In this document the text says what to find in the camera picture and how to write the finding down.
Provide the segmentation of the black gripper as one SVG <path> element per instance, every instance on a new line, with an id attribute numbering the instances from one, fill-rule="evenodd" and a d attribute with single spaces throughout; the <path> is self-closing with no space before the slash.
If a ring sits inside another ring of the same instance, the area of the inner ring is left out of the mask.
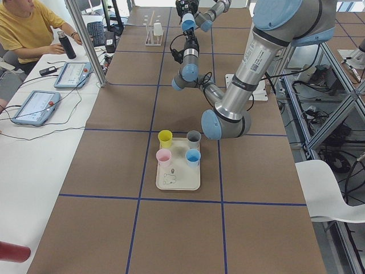
<path id="1" fill-rule="evenodd" d="M 199 44 L 194 33 L 185 33 L 184 50 L 194 49 L 199 51 Z"/>
<path id="2" fill-rule="evenodd" d="M 178 14 L 191 13 L 195 14 L 198 11 L 199 0 L 176 0 L 176 10 Z"/>

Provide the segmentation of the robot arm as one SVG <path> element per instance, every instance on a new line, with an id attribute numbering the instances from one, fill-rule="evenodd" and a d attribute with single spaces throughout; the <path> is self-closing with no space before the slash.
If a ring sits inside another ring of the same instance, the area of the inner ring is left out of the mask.
<path id="1" fill-rule="evenodd" d="M 175 1 L 176 11 L 181 19 L 182 31 L 195 30 L 197 27 L 204 32 L 209 31 L 217 17 L 229 10 L 231 1 L 215 1 L 215 5 L 204 13 L 198 10 L 199 4 L 200 1 L 198 0 Z"/>
<path id="2" fill-rule="evenodd" d="M 199 27 L 208 31 L 230 5 L 230 1 L 216 1 L 201 13 L 198 1 L 176 1 L 186 40 L 178 58 L 182 66 L 172 86 L 178 91 L 189 87 L 203 92 L 212 109 L 203 113 L 201 127 L 212 140 L 238 138 L 249 131 L 251 117 L 245 104 L 280 49 L 318 45 L 329 41 L 335 31 L 336 1 L 257 1 L 245 55 L 222 92 L 208 76 L 198 72 L 199 46 L 194 30 Z"/>

